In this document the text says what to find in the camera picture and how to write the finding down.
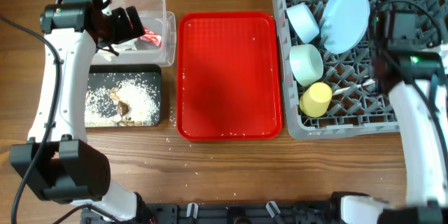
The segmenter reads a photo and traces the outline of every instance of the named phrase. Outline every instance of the dish rack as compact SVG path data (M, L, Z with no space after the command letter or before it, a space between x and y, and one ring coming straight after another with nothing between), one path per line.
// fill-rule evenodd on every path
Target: dish rack
M448 0L414 0L433 15L436 20L448 13ZM323 10L328 0L272 0L276 32L283 62L282 91L286 108L286 121L289 134L297 140L334 139L354 137L359 134L397 132L399 126L392 106L385 96L369 96L366 91L356 88L362 78L369 76L370 57L373 52L368 41L368 32L353 49L335 55L323 46L320 35L311 43L318 48L324 62L323 77L320 81L329 84L333 91L339 88L350 88L344 94L334 96L327 113L320 118L310 118L299 108L299 98L305 92L291 71L289 52L291 46L302 42L289 24L286 9L296 4L306 3L316 21L320 23ZM372 10L378 0L369 0ZM395 5L409 8L406 4ZM427 17L417 20L420 24L418 38L422 45L435 41L435 28Z

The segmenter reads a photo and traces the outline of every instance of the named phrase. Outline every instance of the wooden surface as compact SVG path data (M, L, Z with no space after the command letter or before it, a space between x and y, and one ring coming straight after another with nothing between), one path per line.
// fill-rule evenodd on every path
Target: wooden surface
M0 13L34 31L55 0L0 0ZM259 10L272 0L167 0L176 19L193 11ZM8 223L20 177L9 164L37 110L43 76L40 41L0 22L0 223ZM189 143L174 127L176 69L163 69L163 119L157 127L89 129L89 143L107 155L112 177L147 202L205 204L293 202L352 190L402 204L405 163L399 134L296 141L286 126L270 141ZM27 188L19 223L51 223L72 206L40 202ZM79 213L68 223L77 223Z

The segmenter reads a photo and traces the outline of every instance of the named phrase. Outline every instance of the red plastic tray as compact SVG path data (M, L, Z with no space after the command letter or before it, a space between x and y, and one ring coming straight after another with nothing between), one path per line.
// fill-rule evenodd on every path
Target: red plastic tray
M179 22L177 129L190 141L270 139L282 128L275 23L264 12Z

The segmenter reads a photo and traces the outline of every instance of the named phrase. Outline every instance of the yellow cup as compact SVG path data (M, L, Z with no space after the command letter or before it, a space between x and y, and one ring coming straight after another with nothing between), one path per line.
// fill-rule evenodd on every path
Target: yellow cup
M315 83L301 96L300 110L307 116L322 116L327 111L332 96L333 91L329 85Z

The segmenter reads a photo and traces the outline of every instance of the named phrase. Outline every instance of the red and white wrapper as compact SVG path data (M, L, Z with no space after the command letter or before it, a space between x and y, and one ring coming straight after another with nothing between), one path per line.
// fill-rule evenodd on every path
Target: red and white wrapper
M145 28L145 35L139 37L139 39L152 43L153 45L158 47L162 46L162 36L156 34L154 31L151 31L148 28Z

